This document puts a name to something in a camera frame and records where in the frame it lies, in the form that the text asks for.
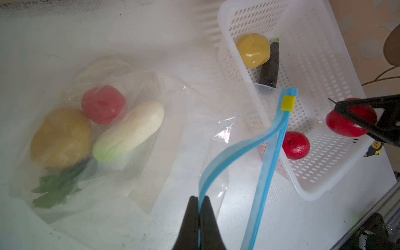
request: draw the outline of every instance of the cucumber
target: cucumber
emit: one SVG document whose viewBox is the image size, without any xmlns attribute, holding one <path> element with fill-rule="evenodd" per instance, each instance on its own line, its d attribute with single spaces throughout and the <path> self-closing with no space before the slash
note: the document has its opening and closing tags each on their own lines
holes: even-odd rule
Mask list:
<svg viewBox="0 0 400 250">
<path fill-rule="evenodd" d="M 267 85 L 276 88 L 279 71 L 279 38 L 275 39 L 270 45 L 270 59 L 261 66 L 259 84 Z"/>
<path fill-rule="evenodd" d="M 118 160 L 154 134 L 163 119 L 161 103 L 142 102 L 97 139 L 93 157 L 103 163 Z"/>
</svg>

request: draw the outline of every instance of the plastic fruit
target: plastic fruit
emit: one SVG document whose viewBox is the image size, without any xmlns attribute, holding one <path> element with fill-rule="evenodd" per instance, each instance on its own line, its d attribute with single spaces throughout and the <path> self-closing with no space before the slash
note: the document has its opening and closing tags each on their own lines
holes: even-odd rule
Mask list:
<svg viewBox="0 0 400 250">
<path fill-rule="evenodd" d="M 95 123 L 110 125 L 125 115 L 126 100 L 114 87 L 92 88 L 83 95 L 82 110 Z"/>
<path fill-rule="evenodd" d="M 93 157 L 99 162 L 118 160 L 154 134 L 164 119 L 159 102 L 143 102 L 104 132 L 93 146 Z"/>
<path fill-rule="evenodd" d="M 288 131 L 285 134 L 282 148 L 288 159 L 298 160 L 306 157 L 310 152 L 310 141 L 302 133 Z"/>
<path fill-rule="evenodd" d="M 348 98 L 345 101 L 358 100 L 358 99 L 359 98 Z M 370 105 L 352 107 L 349 108 L 349 110 L 372 124 L 376 123 L 377 116 L 374 109 Z M 326 116 L 325 121 L 326 125 L 330 130 L 341 136 L 359 137 L 368 132 L 367 130 L 363 129 L 354 122 L 347 120 L 335 110 L 329 112 L 329 114 Z"/>
<path fill-rule="evenodd" d="M 89 156 L 91 133 L 90 120 L 82 110 L 54 110 L 32 138 L 32 161 L 49 170 L 69 168 Z"/>
<path fill-rule="evenodd" d="M 257 68 L 266 63 L 271 56 L 270 42 L 257 33 L 244 35 L 236 43 L 246 68 Z"/>
</svg>

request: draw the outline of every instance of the green leaf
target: green leaf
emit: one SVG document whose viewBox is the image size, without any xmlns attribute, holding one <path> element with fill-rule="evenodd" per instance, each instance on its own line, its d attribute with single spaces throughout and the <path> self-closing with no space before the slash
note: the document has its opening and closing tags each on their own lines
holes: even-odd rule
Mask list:
<svg viewBox="0 0 400 250">
<path fill-rule="evenodd" d="M 54 189 L 39 198 L 32 201 L 34 207 L 37 208 L 52 208 L 53 206 L 65 203 L 66 197 L 72 191 L 74 182 L 70 182 L 60 189 Z"/>
<path fill-rule="evenodd" d="M 73 195 L 80 191 L 77 187 L 77 177 L 85 170 L 88 161 L 89 159 L 80 162 L 68 172 L 40 177 L 40 185 L 32 192 L 45 194 L 32 201 L 34 207 L 52 208 L 57 204 L 65 204 L 67 195 Z"/>
</svg>

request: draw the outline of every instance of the potato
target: potato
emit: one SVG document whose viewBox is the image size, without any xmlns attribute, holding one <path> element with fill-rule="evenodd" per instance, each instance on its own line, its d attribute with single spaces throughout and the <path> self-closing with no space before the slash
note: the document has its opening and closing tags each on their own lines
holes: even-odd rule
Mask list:
<svg viewBox="0 0 400 250">
<path fill-rule="evenodd" d="M 121 158 L 154 134 L 163 119 L 161 103 L 139 104 L 98 138 L 93 146 L 93 157 L 104 163 Z"/>
<path fill-rule="evenodd" d="M 67 169 L 89 156 L 91 133 L 90 120 L 80 109 L 53 110 L 32 138 L 32 161 L 49 170 Z"/>
</svg>

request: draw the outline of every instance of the red apple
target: red apple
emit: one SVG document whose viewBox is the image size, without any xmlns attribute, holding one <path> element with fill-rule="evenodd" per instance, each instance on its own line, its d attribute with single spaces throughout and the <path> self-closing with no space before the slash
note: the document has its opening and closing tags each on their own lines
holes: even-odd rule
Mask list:
<svg viewBox="0 0 400 250">
<path fill-rule="evenodd" d="M 348 98 L 345 101 L 351 101 L 351 100 L 358 100 L 359 98 Z M 352 107 L 349 108 L 349 110 L 353 113 L 355 113 L 357 116 L 363 118 L 364 120 L 375 124 L 377 117 L 374 109 L 372 106 L 367 105 L 367 106 L 358 106 L 358 107 Z M 330 130 L 333 132 L 342 135 L 342 136 L 347 136 L 347 137 L 359 137 L 364 134 L 366 134 L 368 131 L 363 129 L 361 126 L 355 124 L 354 122 L 351 122 L 341 116 L 338 112 L 335 110 L 332 110 L 327 116 L 326 116 L 326 125 Z"/>
<path fill-rule="evenodd" d="M 288 159 L 298 160 L 306 157 L 310 152 L 310 141 L 302 133 L 288 131 L 285 134 L 282 148 Z"/>
<path fill-rule="evenodd" d="M 126 100 L 116 88 L 104 85 L 94 87 L 83 95 L 82 110 L 93 122 L 110 125 L 125 115 Z"/>
</svg>

